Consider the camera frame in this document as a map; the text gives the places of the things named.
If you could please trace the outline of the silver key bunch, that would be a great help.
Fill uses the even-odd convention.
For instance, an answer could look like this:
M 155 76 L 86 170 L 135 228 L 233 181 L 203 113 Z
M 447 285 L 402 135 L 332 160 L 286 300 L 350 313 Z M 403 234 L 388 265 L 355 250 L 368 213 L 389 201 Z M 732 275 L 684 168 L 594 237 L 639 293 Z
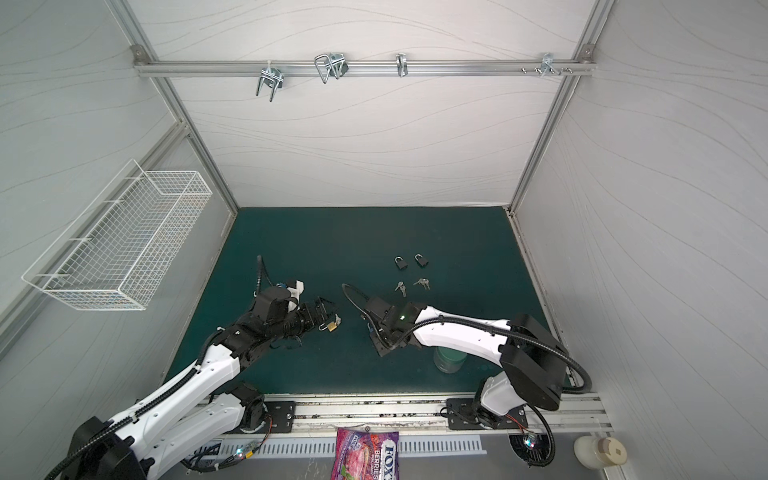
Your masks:
M 403 298 L 406 298 L 406 297 L 407 297 L 407 289 L 406 289 L 406 286 L 405 286 L 405 284 L 404 284 L 402 281 L 400 281 L 400 282 L 397 284 L 397 286 L 395 287 L 395 290 L 396 290 L 396 291 L 399 291 L 399 292 L 401 293 L 401 295 L 402 295 L 402 297 L 403 297 Z
M 431 289 L 430 287 L 430 281 L 427 278 L 419 278 L 415 285 L 421 285 L 425 290 L 429 291 Z

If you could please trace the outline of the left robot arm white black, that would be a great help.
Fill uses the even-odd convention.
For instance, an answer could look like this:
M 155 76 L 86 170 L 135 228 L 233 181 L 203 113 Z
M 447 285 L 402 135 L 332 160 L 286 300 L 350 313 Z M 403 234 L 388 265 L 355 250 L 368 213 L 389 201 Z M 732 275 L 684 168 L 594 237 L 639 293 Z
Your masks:
M 184 370 L 108 420 L 92 417 L 72 436 L 67 456 L 50 479 L 157 479 L 209 440 L 266 420 L 262 394 L 224 384 L 281 340 L 337 320 L 336 304 L 323 297 L 303 303 L 301 282 L 255 294 L 234 323 L 218 328 Z

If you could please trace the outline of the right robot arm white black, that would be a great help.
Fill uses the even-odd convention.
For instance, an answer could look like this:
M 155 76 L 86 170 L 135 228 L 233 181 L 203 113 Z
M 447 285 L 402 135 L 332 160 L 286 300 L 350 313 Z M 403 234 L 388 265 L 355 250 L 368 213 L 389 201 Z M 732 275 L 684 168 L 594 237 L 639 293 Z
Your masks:
M 490 414 L 503 416 L 524 404 L 547 411 L 559 409 L 567 350 L 527 314 L 512 320 L 487 320 L 423 303 L 409 302 L 399 308 L 373 298 L 366 302 L 361 316 L 369 323 L 374 347 L 382 356 L 407 345 L 440 347 L 501 368 L 479 390 L 479 407 Z

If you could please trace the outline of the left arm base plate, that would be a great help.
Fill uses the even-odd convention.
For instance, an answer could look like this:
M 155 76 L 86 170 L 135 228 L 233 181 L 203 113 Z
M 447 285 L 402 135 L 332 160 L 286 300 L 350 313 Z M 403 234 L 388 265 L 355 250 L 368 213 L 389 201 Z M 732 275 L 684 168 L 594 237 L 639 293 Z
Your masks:
M 245 409 L 241 423 L 234 429 L 239 434 L 290 433 L 295 419 L 294 401 L 262 401 Z

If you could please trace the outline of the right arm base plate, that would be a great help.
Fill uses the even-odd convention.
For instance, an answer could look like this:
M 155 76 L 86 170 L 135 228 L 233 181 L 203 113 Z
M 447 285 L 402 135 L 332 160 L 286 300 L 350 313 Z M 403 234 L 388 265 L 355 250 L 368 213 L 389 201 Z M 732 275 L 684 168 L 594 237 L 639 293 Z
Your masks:
M 523 407 L 497 415 L 482 407 L 478 400 L 448 398 L 439 415 L 447 420 L 451 431 L 464 430 L 515 430 L 526 432 L 529 428 Z

